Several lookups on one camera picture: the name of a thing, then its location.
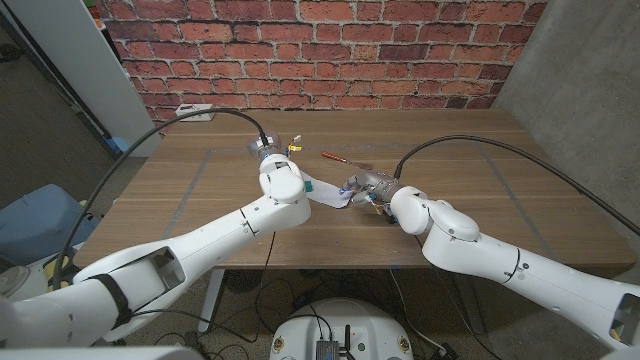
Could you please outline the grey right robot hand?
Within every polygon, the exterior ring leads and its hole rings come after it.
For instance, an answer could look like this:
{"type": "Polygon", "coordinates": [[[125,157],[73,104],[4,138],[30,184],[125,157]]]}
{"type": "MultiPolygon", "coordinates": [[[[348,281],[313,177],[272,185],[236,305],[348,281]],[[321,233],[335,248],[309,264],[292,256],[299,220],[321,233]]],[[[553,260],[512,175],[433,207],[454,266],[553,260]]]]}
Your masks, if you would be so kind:
{"type": "Polygon", "coordinates": [[[382,172],[359,169],[341,186],[340,191],[352,192],[354,204],[390,202],[402,185],[392,176],[382,172]]]}

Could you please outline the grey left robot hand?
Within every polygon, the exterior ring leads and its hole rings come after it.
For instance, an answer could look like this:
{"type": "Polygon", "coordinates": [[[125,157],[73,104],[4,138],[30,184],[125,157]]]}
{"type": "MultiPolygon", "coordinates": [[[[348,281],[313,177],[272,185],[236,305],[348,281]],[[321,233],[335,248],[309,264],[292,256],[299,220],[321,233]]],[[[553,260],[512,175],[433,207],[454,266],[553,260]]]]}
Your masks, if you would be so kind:
{"type": "Polygon", "coordinates": [[[262,137],[257,135],[247,142],[246,148],[254,158],[262,161],[270,155],[285,154],[281,138],[277,132],[267,130],[265,131],[265,137],[266,141],[263,141],[262,137]]]}

